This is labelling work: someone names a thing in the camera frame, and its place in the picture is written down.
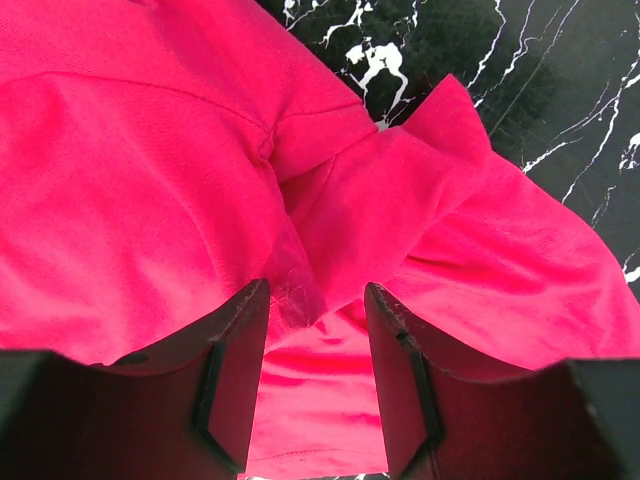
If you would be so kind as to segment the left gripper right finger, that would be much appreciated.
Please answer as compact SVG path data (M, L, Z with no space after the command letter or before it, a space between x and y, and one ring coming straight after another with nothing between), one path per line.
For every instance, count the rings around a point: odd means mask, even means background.
M394 479L635 479L639 363L566 359L526 370L475 350L366 287Z

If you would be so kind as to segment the magenta pink t shirt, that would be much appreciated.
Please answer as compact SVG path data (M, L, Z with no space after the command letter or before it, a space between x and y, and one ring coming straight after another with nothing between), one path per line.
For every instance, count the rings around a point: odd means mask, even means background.
M247 471L386 468L363 291L508 363L639 353L600 237L444 78L381 130L253 1L1 5L1 343L111 362L255 278Z

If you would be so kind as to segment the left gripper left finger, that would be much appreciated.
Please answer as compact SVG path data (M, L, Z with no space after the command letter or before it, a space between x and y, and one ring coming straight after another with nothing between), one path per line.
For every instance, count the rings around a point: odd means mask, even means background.
M5 479L234 479L247 466L269 317L257 279L110 365L1 354Z

